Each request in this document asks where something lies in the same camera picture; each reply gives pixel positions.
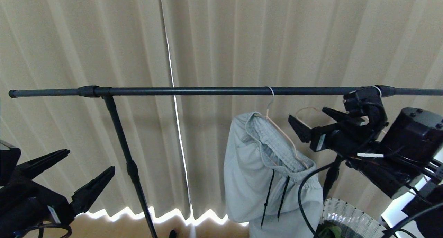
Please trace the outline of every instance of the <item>hanger hook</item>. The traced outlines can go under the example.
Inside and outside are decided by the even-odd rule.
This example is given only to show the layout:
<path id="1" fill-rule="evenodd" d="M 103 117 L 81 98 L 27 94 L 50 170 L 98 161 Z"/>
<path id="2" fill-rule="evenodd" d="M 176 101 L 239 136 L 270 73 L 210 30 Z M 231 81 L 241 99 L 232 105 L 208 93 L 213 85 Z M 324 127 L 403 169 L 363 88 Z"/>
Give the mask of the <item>hanger hook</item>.
<path id="1" fill-rule="evenodd" d="M 266 118 L 269 118 L 269 107 L 271 106 L 272 102 L 274 102 L 274 90 L 272 89 L 272 87 L 270 86 L 266 86 L 267 88 L 269 88 L 272 92 L 272 99 L 271 102 L 269 102 L 268 107 L 266 108 Z"/>

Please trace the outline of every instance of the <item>curtain fold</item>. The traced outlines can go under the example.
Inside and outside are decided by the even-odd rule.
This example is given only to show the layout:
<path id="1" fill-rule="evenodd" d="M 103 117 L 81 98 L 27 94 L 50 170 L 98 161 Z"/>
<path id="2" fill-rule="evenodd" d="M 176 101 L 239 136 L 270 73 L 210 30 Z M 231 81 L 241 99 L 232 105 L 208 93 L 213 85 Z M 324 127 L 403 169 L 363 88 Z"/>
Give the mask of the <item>curtain fold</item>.
<path id="1" fill-rule="evenodd" d="M 162 0 L 176 86 L 363 86 L 442 88 L 442 0 Z M 271 97 L 179 96 L 190 199 L 195 216 L 224 212 L 223 158 L 237 114 L 266 112 Z M 393 121 L 403 107 L 442 113 L 441 99 L 383 100 Z M 342 97 L 276 96 L 270 116 L 321 167 L 287 123 L 307 106 L 343 109 Z M 306 110 L 310 126 L 331 123 Z M 323 182 L 325 174 L 320 174 Z M 377 217 L 390 199 L 342 166 L 331 196 Z"/>
<path id="2" fill-rule="evenodd" d="M 141 207 L 117 135 L 101 99 L 11 99 L 10 89 L 169 87 L 159 0 L 0 0 L 1 137 L 22 149 L 20 162 L 68 148 L 71 154 L 36 178 L 70 198 L 116 166 L 90 209 L 113 215 Z M 149 205 L 163 215 L 189 201 L 173 97 L 115 97 Z"/>

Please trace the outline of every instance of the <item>white label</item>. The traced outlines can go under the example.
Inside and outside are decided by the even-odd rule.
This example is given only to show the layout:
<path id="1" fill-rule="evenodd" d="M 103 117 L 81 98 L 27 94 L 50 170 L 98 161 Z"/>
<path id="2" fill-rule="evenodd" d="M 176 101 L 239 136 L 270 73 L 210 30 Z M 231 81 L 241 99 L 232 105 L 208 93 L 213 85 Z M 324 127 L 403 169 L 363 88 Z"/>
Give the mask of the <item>white label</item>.
<path id="1" fill-rule="evenodd" d="M 378 154 L 378 153 L 357 153 L 357 156 L 359 156 L 359 157 L 367 157 L 367 158 L 382 158 L 382 157 L 385 157 L 385 155 Z"/>
<path id="2" fill-rule="evenodd" d="M 51 206 L 48 206 L 49 212 L 51 212 L 52 215 L 52 219 L 54 219 L 54 221 L 58 224 L 61 224 L 60 219 L 57 216 L 57 213 L 55 212 L 55 209 L 52 208 Z"/>
<path id="3" fill-rule="evenodd" d="M 321 148 L 323 147 L 323 142 L 325 141 L 325 137 L 326 137 L 326 134 L 323 134 L 323 135 L 320 136 L 320 139 L 318 140 L 317 150 L 316 151 L 320 151 Z"/>

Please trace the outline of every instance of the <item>woven basket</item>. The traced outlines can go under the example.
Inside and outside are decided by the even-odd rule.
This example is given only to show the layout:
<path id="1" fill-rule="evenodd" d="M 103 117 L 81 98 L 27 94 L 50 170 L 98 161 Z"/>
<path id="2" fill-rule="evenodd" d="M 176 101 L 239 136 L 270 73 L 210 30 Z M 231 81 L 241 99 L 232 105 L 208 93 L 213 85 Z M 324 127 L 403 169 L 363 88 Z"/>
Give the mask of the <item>woven basket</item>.
<path id="1" fill-rule="evenodd" d="M 331 222 L 342 229 L 346 238 L 380 238 L 386 230 L 376 220 L 345 201 L 329 198 L 325 201 L 321 223 Z"/>

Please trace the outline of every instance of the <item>black drawstring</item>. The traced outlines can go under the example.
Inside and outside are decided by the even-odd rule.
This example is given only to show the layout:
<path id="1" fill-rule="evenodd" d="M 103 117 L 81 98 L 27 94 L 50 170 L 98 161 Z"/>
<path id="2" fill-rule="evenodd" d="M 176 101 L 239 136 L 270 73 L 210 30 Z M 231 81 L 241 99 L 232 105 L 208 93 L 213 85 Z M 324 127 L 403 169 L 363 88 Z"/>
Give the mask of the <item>black drawstring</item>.
<path id="1" fill-rule="evenodd" d="M 286 183 L 284 184 L 283 195 L 281 196 L 281 202 L 280 202 L 280 207 L 278 208 L 277 219 L 280 219 L 280 211 L 281 207 L 283 206 L 283 199 L 286 194 L 286 189 L 288 188 L 288 183 L 289 183 L 289 176 L 286 178 Z"/>
<path id="2" fill-rule="evenodd" d="M 264 215 L 266 214 L 266 207 L 268 206 L 269 194 L 271 193 L 272 181 L 274 180 L 275 170 L 272 169 L 271 183 L 269 183 L 268 195 L 266 196 L 266 203 L 264 203 L 263 217 L 261 218 L 261 227 L 263 227 Z"/>

